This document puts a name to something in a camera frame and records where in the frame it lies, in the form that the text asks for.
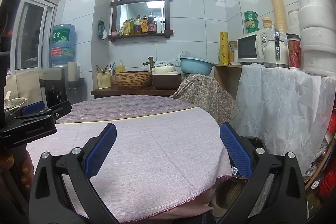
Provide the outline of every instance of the microwave door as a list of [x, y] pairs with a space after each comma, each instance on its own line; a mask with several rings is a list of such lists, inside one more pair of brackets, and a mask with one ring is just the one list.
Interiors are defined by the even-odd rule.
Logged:
[[256, 49], [257, 35], [251, 35], [238, 39], [238, 59], [257, 59]]

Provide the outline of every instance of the green container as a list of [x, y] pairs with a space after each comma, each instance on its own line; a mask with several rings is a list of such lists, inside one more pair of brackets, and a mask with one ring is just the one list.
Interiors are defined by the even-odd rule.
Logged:
[[245, 27], [255, 27], [255, 28], [259, 28], [259, 21], [258, 20], [254, 20], [254, 19], [246, 19], [245, 20]]
[[244, 17], [245, 17], [245, 20], [249, 20], [249, 19], [258, 20], [258, 14], [252, 11], [245, 12]]
[[259, 31], [259, 30], [260, 29], [256, 28], [256, 27], [247, 27], [246, 28], [247, 33], [256, 32], [256, 31]]

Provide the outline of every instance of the bronze faucet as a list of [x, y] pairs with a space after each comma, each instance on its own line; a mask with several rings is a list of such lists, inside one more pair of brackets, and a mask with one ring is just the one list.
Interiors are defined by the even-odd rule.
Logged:
[[154, 68], [154, 58], [151, 56], [148, 59], [149, 61], [145, 62], [143, 65], [144, 66], [149, 65], [149, 69], [152, 70]]

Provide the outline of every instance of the microwave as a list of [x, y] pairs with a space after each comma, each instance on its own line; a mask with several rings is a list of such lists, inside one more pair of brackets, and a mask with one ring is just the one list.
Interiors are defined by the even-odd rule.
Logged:
[[238, 62], [264, 63], [265, 47], [272, 39], [274, 39], [274, 30], [268, 28], [239, 38]]

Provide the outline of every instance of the silver bolt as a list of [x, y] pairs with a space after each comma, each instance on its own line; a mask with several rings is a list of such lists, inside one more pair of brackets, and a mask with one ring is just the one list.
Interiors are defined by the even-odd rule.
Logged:
[[82, 150], [81, 150], [79, 147], [76, 147], [76, 148], [74, 148], [74, 149], [72, 150], [72, 153], [73, 153], [74, 155], [78, 155], [81, 151], [82, 151]]
[[263, 149], [262, 147], [258, 147], [255, 151], [256, 151], [259, 155], [262, 155], [263, 153], [265, 153], [265, 149]]
[[44, 152], [41, 157], [42, 157], [42, 159], [46, 159], [46, 158], [49, 157], [49, 153], [48, 152]]
[[287, 156], [291, 159], [294, 159], [295, 158], [295, 154], [293, 152], [288, 152], [287, 153]]

